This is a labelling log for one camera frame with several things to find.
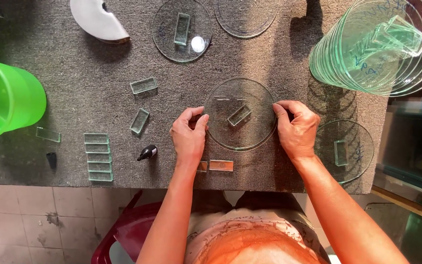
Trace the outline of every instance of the person's left hand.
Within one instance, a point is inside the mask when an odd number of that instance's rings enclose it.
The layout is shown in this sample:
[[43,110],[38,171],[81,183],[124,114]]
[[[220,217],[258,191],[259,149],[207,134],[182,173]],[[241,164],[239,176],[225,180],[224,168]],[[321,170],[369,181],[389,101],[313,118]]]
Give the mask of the person's left hand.
[[198,118],[203,110],[204,106],[185,109],[169,131],[177,153],[177,164],[198,167],[209,120],[208,115]]

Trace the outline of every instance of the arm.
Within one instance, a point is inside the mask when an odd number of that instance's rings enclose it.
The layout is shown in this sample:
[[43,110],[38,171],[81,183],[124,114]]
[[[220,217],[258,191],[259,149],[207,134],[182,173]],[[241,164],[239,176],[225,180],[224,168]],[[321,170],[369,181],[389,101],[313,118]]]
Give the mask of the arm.
[[183,263],[190,220],[193,180],[204,149],[209,116],[196,120],[204,107],[188,108],[173,123],[170,135],[177,164],[162,206],[141,248],[137,264]]
[[[349,196],[314,154],[320,117],[298,101],[273,105],[281,145],[300,173],[315,212],[343,264],[407,264],[390,238]],[[288,109],[294,114],[289,121]]]

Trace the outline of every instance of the person's right hand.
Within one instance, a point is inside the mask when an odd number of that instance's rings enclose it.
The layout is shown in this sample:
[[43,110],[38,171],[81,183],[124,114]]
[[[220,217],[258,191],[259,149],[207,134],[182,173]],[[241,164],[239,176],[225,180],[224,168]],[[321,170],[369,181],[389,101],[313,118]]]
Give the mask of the person's right hand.
[[[279,101],[273,104],[273,110],[278,118],[279,141],[291,161],[314,157],[320,117],[299,101]],[[294,114],[293,121],[289,121],[286,110]]]

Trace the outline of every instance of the black bottle cap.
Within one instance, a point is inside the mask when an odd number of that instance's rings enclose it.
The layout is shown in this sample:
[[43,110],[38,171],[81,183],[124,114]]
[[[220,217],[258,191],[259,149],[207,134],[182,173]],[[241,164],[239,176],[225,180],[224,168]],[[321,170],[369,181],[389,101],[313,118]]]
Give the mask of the black bottle cap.
[[52,170],[56,169],[56,152],[47,153],[46,159],[48,160],[48,164],[50,164],[50,168]]

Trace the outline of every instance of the black glue bottle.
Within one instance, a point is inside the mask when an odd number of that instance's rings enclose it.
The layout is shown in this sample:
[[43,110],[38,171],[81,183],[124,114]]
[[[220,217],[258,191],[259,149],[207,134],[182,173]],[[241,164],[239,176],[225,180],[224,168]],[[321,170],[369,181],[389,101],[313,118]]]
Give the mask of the black glue bottle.
[[157,153],[157,147],[154,145],[149,145],[141,151],[138,161],[143,160],[143,159],[149,159],[152,156],[154,156],[156,153]]

